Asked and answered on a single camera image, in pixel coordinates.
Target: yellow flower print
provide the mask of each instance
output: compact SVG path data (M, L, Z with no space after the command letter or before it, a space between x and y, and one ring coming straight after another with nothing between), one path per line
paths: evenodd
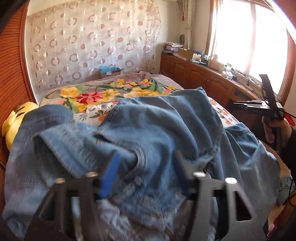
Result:
M149 81L148 79L143 79L143 82L146 82L147 84L152 84L152 82L151 81Z
M93 104L91 106L98 105L98 104L102 104L102 101L101 100L97 100L96 102L93 102Z
M124 80L123 79L118 79L116 82L117 83L124 83Z
M66 87L60 91L60 95L63 97L75 98L79 95L77 87Z
M85 111L85 109L87 108L87 105L79 103L78 101L71 101L71 103L77 107L79 112L83 112Z
M142 90L139 87L133 88L131 92L124 94L124 97L135 97L135 96L158 96L159 93L151 90Z
M174 86L167 86L167 88L168 88L169 90L175 90L175 89L176 89Z
M117 95L120 95L120 93L116 90L108 89L100 93L100 95L103 97L101 101L107 102L113 100Z

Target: bed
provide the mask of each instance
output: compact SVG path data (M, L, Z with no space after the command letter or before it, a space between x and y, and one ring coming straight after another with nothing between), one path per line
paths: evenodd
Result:
M122 98L168 95L182 89L166 76L140 72L51 89L42 99L40 106L63 105L72 110L75 121L98 126ZM215 100L210 97L209 100L224 127L238 123L238 120Z

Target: wooden wall panel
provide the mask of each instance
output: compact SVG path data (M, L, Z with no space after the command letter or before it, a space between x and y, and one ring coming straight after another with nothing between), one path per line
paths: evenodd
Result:
M23 52L27 5L13 15L0 35L0 127L16 106L34 101ZM4 165L8 154L5 138L0 138L0 161ZM0 167L0 213L4 207L4 173Z

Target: hand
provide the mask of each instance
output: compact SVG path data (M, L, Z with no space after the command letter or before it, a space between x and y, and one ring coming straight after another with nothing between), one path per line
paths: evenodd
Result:
M283 120L276 120L275 119L275 120L271 120L270 122L266 123L265 118L262 117L262 123L264 126L266 140L269 143L274 142L274 134L272 133L271 128L280 128L281 129L282 147L285 147L287 145L287 142L290 139L291 134L292 134L292 128L286 119L283 119Z

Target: cardboard box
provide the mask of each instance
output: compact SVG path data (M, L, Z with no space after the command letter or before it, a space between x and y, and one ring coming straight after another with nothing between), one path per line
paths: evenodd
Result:
M187 58L189 60L198 60L199 58L201 58L200 54L197 54L195 52L193 52L192 50L189 49L179 49L178 51L178 55Z
M100 79L104 79L104 78L107 78L107 77L110 77L110 76L120 75L120 73L121 73L121 69L118 69L118 70L106 72L106 73L103 73L103 74L101 74L99 72L99 76L100 76Z

